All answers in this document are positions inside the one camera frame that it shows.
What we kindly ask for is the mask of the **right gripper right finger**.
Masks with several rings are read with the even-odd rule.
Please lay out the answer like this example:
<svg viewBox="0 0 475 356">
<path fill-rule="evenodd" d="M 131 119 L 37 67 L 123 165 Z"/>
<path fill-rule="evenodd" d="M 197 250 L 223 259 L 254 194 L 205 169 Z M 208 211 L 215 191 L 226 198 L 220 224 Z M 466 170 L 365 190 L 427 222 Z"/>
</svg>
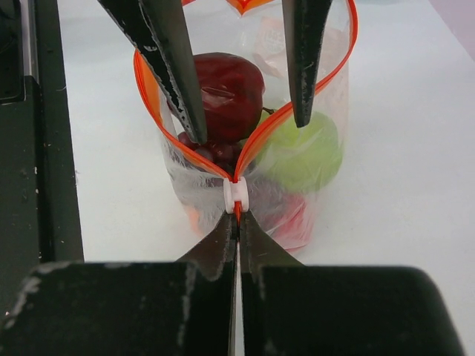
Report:
<svg viewBox="0 0 475 356">
<path fill-rule="evenodd" d="M 247 355 L 462 355 L 436 284 L 407 266 L 306 266 L 240 217 Z"/>
</svg>

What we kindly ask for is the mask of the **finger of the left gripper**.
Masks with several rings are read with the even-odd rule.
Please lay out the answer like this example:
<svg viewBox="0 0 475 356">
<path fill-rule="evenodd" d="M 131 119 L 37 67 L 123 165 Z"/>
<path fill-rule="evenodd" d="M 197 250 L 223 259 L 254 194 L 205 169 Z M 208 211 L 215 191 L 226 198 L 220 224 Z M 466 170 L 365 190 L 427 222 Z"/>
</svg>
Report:
<svg viewBox="0 0 475 356">
<path fill-rule="evenodd" d="M 99 3 L 144 57 L 191 141 L 206 142 L 205 111 L 182 2 Z"/>
<path fill-rule="evenodd" d="M 309 124 L 332 0 L 282 2 L 289 93 L 297 128 Z"/>
</svg>

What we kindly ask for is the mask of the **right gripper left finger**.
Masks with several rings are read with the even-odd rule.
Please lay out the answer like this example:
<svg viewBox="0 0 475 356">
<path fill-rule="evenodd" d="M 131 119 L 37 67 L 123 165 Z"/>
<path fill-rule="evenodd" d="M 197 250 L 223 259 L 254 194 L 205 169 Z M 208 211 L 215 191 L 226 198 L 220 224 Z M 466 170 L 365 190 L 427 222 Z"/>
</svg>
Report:
<svg viewBox="0 0 475 356">
<path fill-rule="evenodd" d="M 233 355 L 237 223 L 174 262 L 45 263 L 1 324 L 3 355 Z"/>
</svg>

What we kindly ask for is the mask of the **red apple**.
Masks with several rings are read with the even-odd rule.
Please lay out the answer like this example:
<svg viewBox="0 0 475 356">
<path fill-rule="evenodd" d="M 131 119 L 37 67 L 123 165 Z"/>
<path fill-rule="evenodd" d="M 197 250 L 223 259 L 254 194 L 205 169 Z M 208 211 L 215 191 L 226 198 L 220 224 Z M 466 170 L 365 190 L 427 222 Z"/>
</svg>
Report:
<svg viewBox="0 0 475 356">
<path fill-rule="evenodd" d="M 261 228 L 287 251 L 297 251 L 311 240 L 313 208 L 300 194 L 277 190 L 265 196 L 255 216 Z"/>
</svg>

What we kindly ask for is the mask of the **orange fruit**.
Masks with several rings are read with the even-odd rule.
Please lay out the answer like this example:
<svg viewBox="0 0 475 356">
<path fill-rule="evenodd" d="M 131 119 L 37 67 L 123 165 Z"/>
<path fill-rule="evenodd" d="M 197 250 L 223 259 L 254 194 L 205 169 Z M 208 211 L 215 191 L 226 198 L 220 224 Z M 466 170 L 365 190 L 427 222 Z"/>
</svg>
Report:
<svg viewBox="0 0 475 356">
<path fill-rule="evenodd" d="M 186 213 L 189 217 L 189 222 L 192 231 L 198 235 L 202 236 L 203 232 L 200 230 L 200 213 L 193 207 L 191 206 L 186 206 Z"/>
</svg>

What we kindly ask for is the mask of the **dark red plum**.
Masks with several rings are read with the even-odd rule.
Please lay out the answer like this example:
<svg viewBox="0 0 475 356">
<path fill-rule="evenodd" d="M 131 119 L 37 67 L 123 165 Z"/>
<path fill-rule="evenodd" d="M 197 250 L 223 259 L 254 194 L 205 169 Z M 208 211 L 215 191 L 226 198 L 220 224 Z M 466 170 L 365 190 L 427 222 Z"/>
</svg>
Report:
<svg viewBox="0 0 475 356">
<path fill-rule="evenodd" d="M 194 56 L 206 117 L 207 142 L 234 144 L 250 136 L 263 110 L 260 69 L 241 56 L 211 52 Z"/>
</svg>

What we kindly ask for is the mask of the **green apple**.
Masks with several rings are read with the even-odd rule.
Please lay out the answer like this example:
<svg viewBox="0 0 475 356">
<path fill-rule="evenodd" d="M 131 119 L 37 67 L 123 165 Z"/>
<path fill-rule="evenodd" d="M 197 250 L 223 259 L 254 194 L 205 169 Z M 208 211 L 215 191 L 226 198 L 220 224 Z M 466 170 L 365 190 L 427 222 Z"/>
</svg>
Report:
<svg viewBox="0 0 475 356">
<path fill-rule="evenodd" d="M 338 173 L 343 147 L 328 116 L 314 112 L 310 123 L 296 128 L 289 118 L 268 138 L 255 158 L 266 178 L 296 193 L 319 191 Z"/>
</svg>

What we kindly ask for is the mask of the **purple grape bunch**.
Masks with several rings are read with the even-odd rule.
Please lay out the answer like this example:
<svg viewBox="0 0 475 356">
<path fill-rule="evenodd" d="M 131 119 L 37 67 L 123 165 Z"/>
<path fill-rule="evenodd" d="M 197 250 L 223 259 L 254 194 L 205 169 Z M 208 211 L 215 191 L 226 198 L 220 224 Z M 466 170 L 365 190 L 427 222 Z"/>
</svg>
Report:
<svg viewBox="0 0 475 356">
<path fill-rule="evenodd" d="M 233 175 L 238 158 L 242 151 L 240 143 L 222 143 L 209 141 L 204 145 L 193 143 L 186 132 L 181 132 L 177 136 L 179 142 L 192 149 L 210 162 L 216 164 L 224 171 Z"/>
</svg>

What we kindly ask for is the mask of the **clear zip top bag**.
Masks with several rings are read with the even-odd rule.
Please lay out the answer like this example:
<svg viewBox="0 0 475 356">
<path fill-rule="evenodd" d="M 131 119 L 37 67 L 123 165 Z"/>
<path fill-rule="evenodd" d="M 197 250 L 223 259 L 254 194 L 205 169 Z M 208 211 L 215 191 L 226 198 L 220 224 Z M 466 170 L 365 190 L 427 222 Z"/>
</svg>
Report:
<svg viewBox="0 0 475 356">
<path fill-rule="evenodd" d="M 206 86 L 233 89 L 227 116 L 250 116 L 256 128 L 204 151 L 185 143 L 145 60 L 134 57 L 142 100 L 161 130 L 166 169 L 191 227 L 206 236 L 231 205 L 224 185 L 245 185 L 259 226 L 287 251 L 313 236 L 320 199 L 338 173 L 349 118 L 347 63 L 358 31 L 353 1 L 330 6 L 309 124 L 297 128 L 290 102 L 280 1 L 183 2 L 191 48 L 206 66 Z"/>
</svg>

